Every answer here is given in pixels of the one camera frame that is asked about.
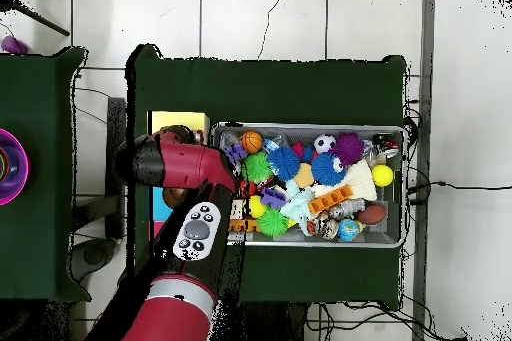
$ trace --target green spiky ball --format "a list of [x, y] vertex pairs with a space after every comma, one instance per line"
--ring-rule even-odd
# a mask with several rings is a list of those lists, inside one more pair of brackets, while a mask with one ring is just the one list
[[279, 213], [279, 210], [269, 207], [263, 216], [258, 218], [258, 226], [262, 234], [278, 237], [288, 229], [288, 218]]
[[256, 184], [265, 181], [273, 175], [267, 161], [267, 155], [263, 152], [250, 154], [242, 162], [242, 176]]

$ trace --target gray plastic bin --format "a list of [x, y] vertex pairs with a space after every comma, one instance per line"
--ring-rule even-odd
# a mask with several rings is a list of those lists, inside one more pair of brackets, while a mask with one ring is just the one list
[[278, 245], [295, 247], [399, 247], [405, 241], [405, 173], [407, 133], [396, 126], [349, 126], [349, 125], [292, 125], [269, 123], [216, 124], [211, 130], [210, 142], [219, 146], [222, 132], [231, 131], [240, 136], [248, 130], [258, 132], [264, 138], [284, 135], [293, 145], [301, 141], [312, 143], [321, 134], [336, 137], [340, 132], [356, 132], [362, 139], [371, 139], [375, 134], [392, 134], [399, 145], [399, 153], [387, 159], [386, 164], [394, 172], [394, 180], [387, 187], [377, 187], [377, 203], [386, 206], [388, 215], [378, 225], [367, 226], [352, 242], [331, 242], [321, 236], [308, 237], [298, 226], [293, 226], [279, 237], [268, 237], [261, 233], [229, 233], [228, 242], [246, 241], [248, 246]]

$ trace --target white toy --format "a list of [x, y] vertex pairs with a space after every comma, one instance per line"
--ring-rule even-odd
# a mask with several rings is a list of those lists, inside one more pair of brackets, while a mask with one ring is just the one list
[[318, 154], [327, 153], [336, 145], [336, 139], [332, 135], [320, 135], [313, 144]]

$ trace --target table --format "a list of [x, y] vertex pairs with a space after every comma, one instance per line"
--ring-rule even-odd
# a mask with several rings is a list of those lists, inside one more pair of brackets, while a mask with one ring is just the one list
[[[156, 46], [140, 45], [127, 64], [128, 124], [135, 138], [147, 134], [147, 112], [164, 110], [202, 112], [212, 125], [403, 126], [405, 67], [400, 56], [382, 62], [168, 60]], [[135, 188], [129, 217], [135, 217], [135, 251], [141, 260], [147, 257], [148, 193], [147, 187]], [[236, 265], [239, 258], [228, 247], [225, 264]], [[399, 260], [399, 248], [246, 247], [240, 300], [380, 300], [396, 310]], [[226, 275], [224, 288], [234, 282]]]

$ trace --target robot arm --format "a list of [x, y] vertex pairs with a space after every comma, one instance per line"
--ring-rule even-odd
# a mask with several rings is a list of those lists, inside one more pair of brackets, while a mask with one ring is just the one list
[[189, 189], [160, 230], [152, 256], [116, 295], [84, 341], [206, 341], [227, 243], [235, 179], [218, 149], [170, 127], [122, 147], [125, 180]]

